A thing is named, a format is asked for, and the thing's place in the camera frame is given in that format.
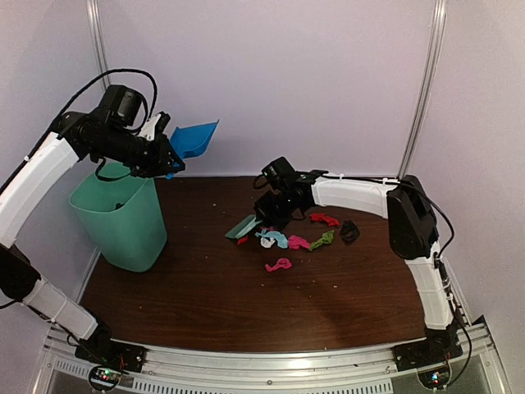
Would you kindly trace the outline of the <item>mint green hand brush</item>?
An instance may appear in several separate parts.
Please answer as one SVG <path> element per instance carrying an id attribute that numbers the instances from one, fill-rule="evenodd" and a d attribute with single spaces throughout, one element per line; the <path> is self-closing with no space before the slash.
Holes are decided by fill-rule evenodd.
<path id="1" fill-rule="evenodd" d="M 247 236 L 255 227 L 259 226 L 262 220 L 257 218 L 255 214 L 250 214 L 244 218 L 240 223 L 230 229 L 225 237 L 231 240 L 238 240 L 244 236 Z"/>

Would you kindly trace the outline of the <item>blue plastic dustpan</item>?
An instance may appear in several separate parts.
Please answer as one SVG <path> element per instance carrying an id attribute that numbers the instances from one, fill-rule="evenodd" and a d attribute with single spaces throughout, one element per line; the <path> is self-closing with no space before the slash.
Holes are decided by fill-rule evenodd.
<path id="1" fill-rule="evenodd" d="M 197 158 L 206 152 L 218 124 L 219 120 L 175 128 L 170 138 L 170 144 L 179 161 L 174 163 L 173 171 L 166 175 L 166 179 L 171 179 L 178 172 L 184 171 L 186 159 Z"/>

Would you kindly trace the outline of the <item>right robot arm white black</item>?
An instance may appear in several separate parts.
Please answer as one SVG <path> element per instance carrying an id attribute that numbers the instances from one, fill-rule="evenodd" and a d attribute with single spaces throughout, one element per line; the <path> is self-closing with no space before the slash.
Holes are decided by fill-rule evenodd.
<path id="1" fill-rule="evenodd" d="M 257 219 L 283 228 L 295 212 L 314 207 L 347 208 L 375 214 L 388 222 L 389 243 L 403 259 L 421 299 L 426 337 L 421 356 L 439 361 L 452 348 L 455 330 L 453 292 L 442 260 L 437 218 L 442 212 L 415 176 L 374 178 L 336 175 L 328 171 L 300 172 L 280 157 L 261 171 L 270 186 L 254 204 Z"/>

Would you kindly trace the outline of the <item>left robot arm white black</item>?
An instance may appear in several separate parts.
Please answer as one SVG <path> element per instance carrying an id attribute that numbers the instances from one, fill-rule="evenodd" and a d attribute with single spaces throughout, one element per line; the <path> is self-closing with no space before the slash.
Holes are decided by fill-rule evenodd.
<path id="1" fill-rule="evenodd" d="M 85 157 L 111 159 L 135 177 L 153 178 L 185 170 L 164 130 L 165 112 L 147 114 L 138 130 L 131 127 L 144 96 L 124 85 L 110 85 L 90 113 L 64 110 L 51 130 L 1 188 L 1 290 L 15 302 L 35 309 L 51 323 L 86 341 L 100 364 L 110 364 L 118 348 L 100 333 L 101 323 L 43 277 L 20 252 L 16 238 L 50 189 Z"/>

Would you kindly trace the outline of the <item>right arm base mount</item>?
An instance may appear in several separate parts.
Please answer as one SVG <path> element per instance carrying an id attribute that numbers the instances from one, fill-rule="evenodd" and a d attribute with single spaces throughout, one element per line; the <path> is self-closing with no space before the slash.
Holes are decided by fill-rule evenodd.
<path id="1" fill-rule="evenodd" d="M 420 369 L 461 356 L 463 348 L 459 342 L 458 329 L 456 323 L 450 324 L 445 330 L 425 328 L 426 336 L 422 340 L 394 346 L 397 370 Z"/>

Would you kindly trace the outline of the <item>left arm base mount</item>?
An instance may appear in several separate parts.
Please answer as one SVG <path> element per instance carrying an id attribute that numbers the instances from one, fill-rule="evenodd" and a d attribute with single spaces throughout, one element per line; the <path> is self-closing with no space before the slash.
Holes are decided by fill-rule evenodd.
<path id="1" fill-rule="evenodd" d="M 113 340 L 111 329 L 102 321 L 98 321 L 94 333 L 87 339 L 77 341 L 75 349 L 77 359 L 133 373 L 142 371 L 145 356 L 143 346 Z"/>

